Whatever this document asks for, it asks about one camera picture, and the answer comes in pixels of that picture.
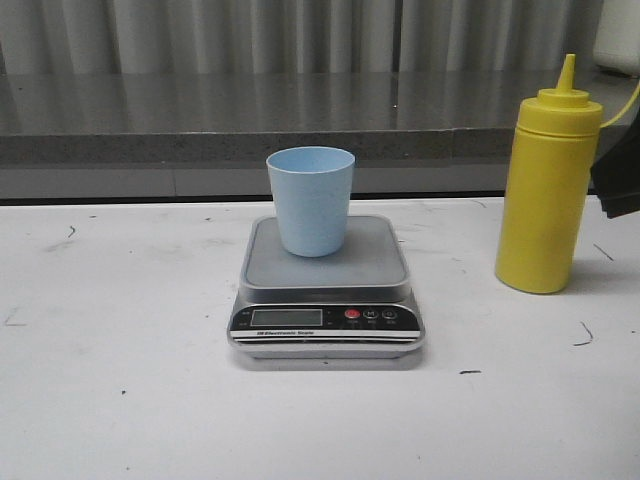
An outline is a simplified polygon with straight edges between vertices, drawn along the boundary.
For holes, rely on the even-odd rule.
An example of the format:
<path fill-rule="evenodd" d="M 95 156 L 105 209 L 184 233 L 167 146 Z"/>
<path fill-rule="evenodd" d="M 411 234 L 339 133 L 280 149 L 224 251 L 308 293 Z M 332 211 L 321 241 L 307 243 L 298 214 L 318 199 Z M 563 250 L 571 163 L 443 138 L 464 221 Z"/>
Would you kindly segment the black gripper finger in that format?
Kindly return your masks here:
<path fill-rule="evenodd" d="M 618 142 L 592 166 L 591 177 L 609 219 L 639 211 L 639 113 Z"/>

